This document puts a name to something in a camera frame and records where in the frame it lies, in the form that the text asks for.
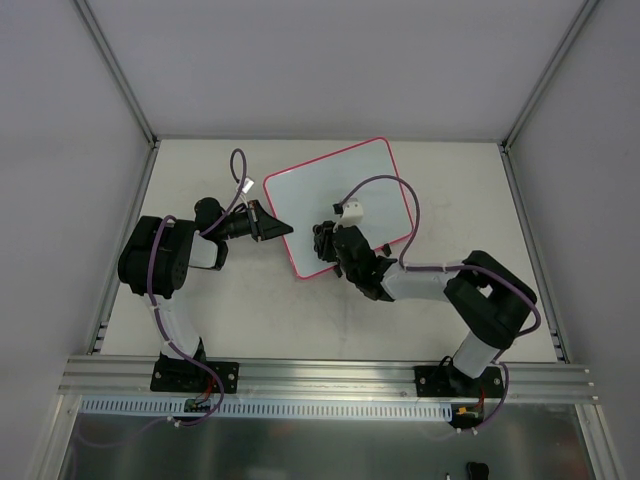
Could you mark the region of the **pink framed whiteboard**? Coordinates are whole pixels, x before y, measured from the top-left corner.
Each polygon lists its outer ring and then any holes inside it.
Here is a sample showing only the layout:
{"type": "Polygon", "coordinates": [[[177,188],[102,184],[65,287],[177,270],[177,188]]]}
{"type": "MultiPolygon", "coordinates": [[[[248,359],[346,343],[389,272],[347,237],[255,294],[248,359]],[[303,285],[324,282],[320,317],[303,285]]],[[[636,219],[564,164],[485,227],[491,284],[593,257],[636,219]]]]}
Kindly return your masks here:
{"type": "Polygon", "coordinates": [[[312,228],[326,221],[357,226],[374,249],[408,238],[414,220],[398,176],[383,137],[266,176],[263,188],[273,216],[293,228],[284,244],[295,276],[307,280],[333,267],[314,250],[312,228]]]}

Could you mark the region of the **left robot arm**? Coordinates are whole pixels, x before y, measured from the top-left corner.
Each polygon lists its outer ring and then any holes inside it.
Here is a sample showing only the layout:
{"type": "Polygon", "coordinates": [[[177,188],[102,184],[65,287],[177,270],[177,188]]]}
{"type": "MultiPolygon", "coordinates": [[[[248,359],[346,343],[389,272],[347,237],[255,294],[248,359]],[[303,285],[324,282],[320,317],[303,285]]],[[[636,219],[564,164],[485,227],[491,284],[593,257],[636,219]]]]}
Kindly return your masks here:
{"type": "Polygon", "coordinates": [[[225,211],[212,197],[199,200],[192,220],[143,216],[118,260],[118,277],[149,308],[160,337],[160,355],[178,361],[174,378],[188,390],[208,381],[204,346],[181,305],[178,292],[191,269],[221,270],[228,242],[245,236],[256,242],[294,232],[268,214],[257,200],[225,211]]]}

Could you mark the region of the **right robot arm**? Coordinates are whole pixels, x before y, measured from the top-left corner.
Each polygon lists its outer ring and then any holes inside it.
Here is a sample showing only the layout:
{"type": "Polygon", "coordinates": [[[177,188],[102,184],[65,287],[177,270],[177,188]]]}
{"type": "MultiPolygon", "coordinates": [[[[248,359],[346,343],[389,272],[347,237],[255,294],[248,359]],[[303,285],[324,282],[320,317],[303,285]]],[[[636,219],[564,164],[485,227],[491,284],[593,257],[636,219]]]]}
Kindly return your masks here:
{"type": "Polygon", "coordinates": [[[458,264],[409,265],[378,255],[356,226],[316,234],[316,253],[368,299],[433,300],[450,304],[468,334],[450,360],[449,387],[459,395],[480,388],[483,373],[514,341],[541,325],[531,288],[494,257],[474,250],[458,264]]]}

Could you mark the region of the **black whiteboard eraser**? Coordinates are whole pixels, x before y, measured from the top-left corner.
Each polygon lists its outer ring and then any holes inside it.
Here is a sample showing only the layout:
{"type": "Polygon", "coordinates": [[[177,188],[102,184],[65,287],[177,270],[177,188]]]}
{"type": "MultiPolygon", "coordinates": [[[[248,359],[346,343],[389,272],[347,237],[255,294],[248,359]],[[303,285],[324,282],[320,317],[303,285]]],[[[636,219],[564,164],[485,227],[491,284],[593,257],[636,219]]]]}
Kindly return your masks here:
{"type": "Polygon", "coordinates": [[[333,246],[333,233],[335,223],[333,221],[323,221],[312,227],[313,250],[319,260],[327,263],[336,262],[336,253],[333,246]]]}

